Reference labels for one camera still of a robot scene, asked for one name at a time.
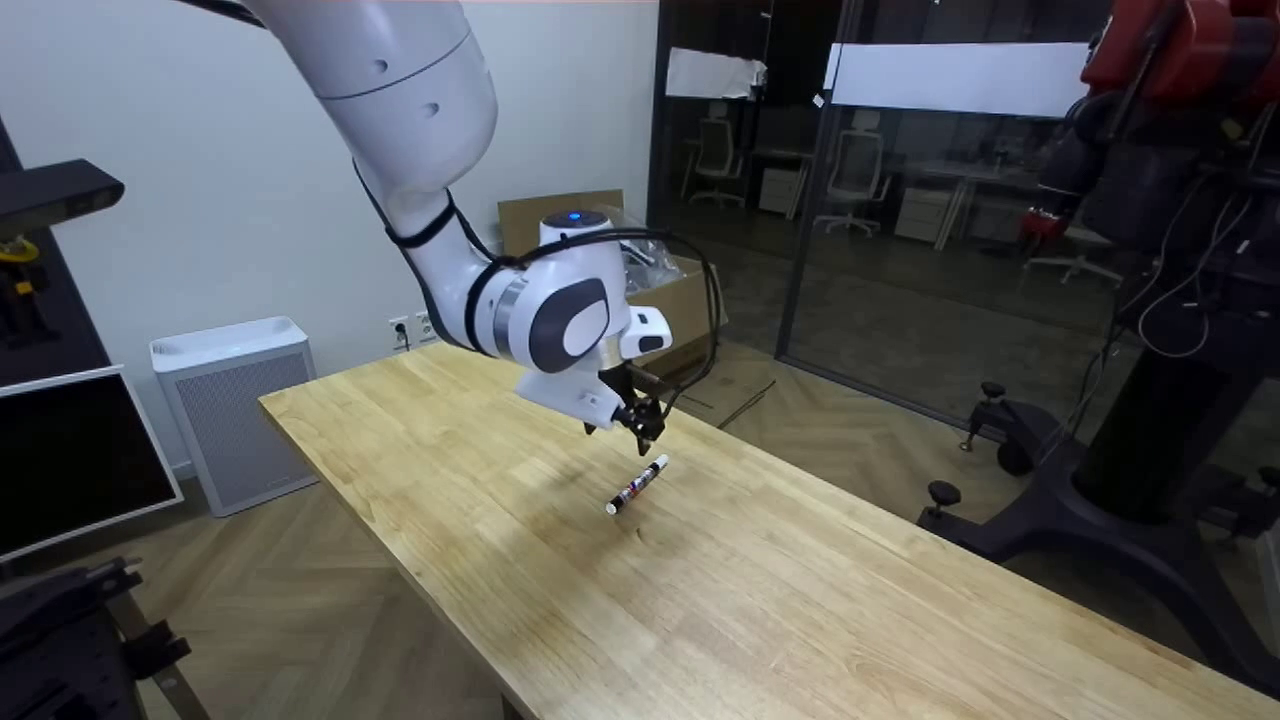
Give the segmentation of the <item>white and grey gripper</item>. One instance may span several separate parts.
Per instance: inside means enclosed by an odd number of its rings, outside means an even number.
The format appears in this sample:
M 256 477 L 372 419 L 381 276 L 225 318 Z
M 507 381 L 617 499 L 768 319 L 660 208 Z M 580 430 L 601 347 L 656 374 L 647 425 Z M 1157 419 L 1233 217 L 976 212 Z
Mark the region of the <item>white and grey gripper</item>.
M 663 386 L 640 359 L 674 343 L 660 309 L 630 305 L 590 250 L 549 253 L 529 264 L 513 354 L 529 365 L 522 396 L 590 430 L 625 425 L 635 451 L 663 433 Z

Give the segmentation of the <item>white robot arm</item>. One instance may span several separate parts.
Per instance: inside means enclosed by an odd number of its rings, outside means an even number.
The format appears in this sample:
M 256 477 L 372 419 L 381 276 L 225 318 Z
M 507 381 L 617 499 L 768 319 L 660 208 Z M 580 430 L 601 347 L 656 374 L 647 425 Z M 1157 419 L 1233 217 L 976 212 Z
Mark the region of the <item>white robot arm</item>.
M 580 225 L 531 253 L 499 253 L 451 186 L 495 136 L 495 84 L 459 0 L 189 0 L 266 30 L 304 75 L 410 261 L 442 341 L 507 359 L 522 396 L 635 451 L 663 433 L 663 392 L 635 369 L 674 343 L 652 305 L 630 301 L 630 228 Z

